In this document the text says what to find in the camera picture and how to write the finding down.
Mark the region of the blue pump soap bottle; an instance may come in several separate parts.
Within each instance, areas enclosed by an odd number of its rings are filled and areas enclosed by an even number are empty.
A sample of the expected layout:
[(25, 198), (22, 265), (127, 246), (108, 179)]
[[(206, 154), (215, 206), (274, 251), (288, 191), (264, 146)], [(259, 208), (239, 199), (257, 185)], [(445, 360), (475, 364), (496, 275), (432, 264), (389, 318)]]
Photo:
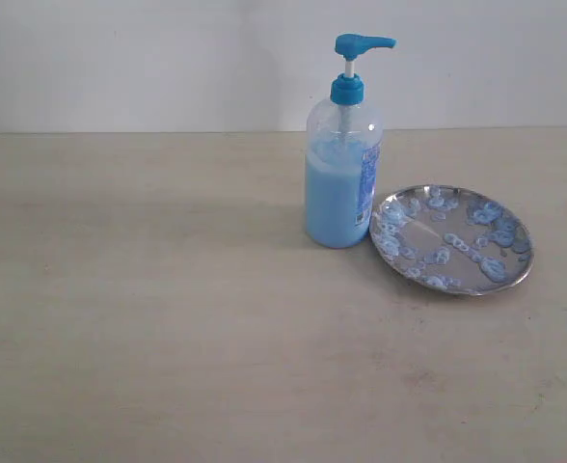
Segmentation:
[(334, 50), (344, 69), (306, 124), (305, 230), (318, 244), (348, 248), (365, 238), (374, 200), (384, 125), (365, 101), (355, 61), (367, 51), (396, 47), (387, 37), (342, 34)]

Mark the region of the round steel plate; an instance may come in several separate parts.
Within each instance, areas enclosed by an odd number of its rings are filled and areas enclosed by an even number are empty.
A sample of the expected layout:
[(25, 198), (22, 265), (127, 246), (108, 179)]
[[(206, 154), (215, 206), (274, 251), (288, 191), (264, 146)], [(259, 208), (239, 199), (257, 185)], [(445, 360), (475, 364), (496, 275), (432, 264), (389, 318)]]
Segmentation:
[(374, 207), (369, 233), (381, 258), (402, 277), (453, 295), (482, 296), (516, 286), (534, 250), (520, 219), (472, 190), (419, 185)]

